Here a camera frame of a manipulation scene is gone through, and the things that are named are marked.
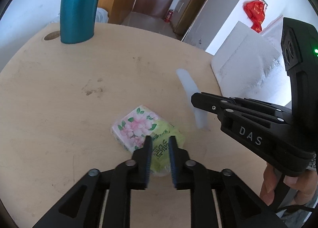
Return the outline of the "person's right hand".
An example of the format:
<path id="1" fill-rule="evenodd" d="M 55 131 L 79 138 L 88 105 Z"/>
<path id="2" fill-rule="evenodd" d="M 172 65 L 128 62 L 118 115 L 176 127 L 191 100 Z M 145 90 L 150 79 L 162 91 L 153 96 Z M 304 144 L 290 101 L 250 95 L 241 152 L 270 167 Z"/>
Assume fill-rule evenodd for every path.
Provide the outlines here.
<path id="1" fill-rule="evenodd" d="M 274 189 L 278 184 L 274 167 L 269 163 L 263 173 L 263 184 L 260 191 L 260 198 L 270 205 L 274 201 Z M 317 189 L 317 172 L 306 170 L 298 177 L 285 176 L 283 182 L 291 189 L 297 190 L 297 194 L 292 200 L 292 205 L 304 205 L 311 201 Z"/>

